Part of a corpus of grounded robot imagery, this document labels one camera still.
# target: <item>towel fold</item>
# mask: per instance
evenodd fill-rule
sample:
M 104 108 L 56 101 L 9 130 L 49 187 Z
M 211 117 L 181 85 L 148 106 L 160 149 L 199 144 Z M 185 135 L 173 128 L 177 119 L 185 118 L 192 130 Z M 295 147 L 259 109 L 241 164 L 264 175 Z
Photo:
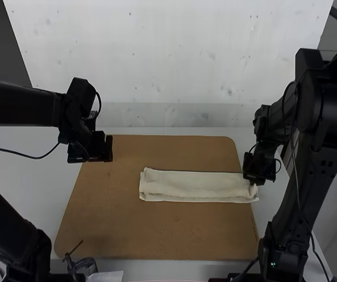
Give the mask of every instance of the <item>towel fold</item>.
M 182 172 L 145 167 L 139 198 L 148 202 L 250 203 L 259 200 L 257 186 L 242 173 Z

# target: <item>white towel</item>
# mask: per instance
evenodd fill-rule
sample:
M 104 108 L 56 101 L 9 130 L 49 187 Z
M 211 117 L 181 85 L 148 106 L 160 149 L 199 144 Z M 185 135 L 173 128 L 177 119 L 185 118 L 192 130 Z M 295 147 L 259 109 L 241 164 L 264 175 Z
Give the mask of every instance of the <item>white towel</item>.
M 250 185 L 242 173 L 179 172 L 145 167 L 139 181 L 139 198 L 148 202 L 257 201 L 257 186 Z

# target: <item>white table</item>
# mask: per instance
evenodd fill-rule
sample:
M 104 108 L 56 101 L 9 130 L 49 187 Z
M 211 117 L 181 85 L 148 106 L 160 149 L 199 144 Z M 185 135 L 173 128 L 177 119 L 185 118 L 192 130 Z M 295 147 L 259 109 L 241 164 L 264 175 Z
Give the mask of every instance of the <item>white table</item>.
M 239 160 L 255 143 L 251 127 L 110 127 L 107 134 L 139 135 L 205 135 L 228 136 L 235 141 Z M 0 127 L 0 146 L 32 155 L 42 155 L 55 144 L 56 129 Z M 80 165 L 66 164 L 66 147 L 59 146 L 43 160 L 29 160 L 0 152 L 0 193 L 26 219 L 45 231 L 55 241 L 59 225 Z M 283 198 L 288 175 L 282 169 L 275 183 L 266 182 L 259 189 L 260 201 L 252 203 L 258 233 L 263 236 L 266 224 L 276 213 Z M 316 249 L 328 269 L 320 247 Z M 322 269 L 308 251 L 304 277 L 310 281 L 326 281 Z M 141 280 L 201 280 L 226 277 L 229 272 L 242 271 L 247 261 L 157 261 L 157 260 L 97 260 L 100 271 L 123 270 L 123 281 Z M 65 271 L 65 265 L 52 252 L 52 272 Z M 251 270 L 259 271 L 258 266 Z

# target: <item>white wall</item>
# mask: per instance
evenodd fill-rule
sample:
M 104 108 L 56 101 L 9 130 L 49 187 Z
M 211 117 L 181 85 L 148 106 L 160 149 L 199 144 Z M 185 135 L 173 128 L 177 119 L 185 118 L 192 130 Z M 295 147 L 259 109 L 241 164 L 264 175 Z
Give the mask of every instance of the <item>white wall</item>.
M 332 0 L 8 0 L 32 85 L 87 78 L 100 126 L 250 126 L 316 48 Z

